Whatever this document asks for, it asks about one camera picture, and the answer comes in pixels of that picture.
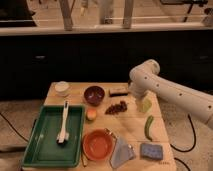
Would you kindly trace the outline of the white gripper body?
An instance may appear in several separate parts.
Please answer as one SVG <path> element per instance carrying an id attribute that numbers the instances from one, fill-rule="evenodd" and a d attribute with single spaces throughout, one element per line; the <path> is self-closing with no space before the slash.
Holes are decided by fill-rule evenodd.
<path id="1" fill-rule="evenodd" d="M 142 96 L 136 99 L 136 105 L 139 112 L 147 113 L 152 107 L 152 102 L 147 96 Z"/>

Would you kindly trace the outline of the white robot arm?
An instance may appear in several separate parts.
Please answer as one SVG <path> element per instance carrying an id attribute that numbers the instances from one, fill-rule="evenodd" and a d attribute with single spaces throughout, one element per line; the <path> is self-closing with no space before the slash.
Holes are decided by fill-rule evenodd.
<path id="1" fill-rule="evenodd" d="M 129 90 L 136 99 L 147 91 L 173 103 L 213 130 L 213 95 L 188 88 L 158 76 L 160 65 L 149 59 L 131 69 Z"/>

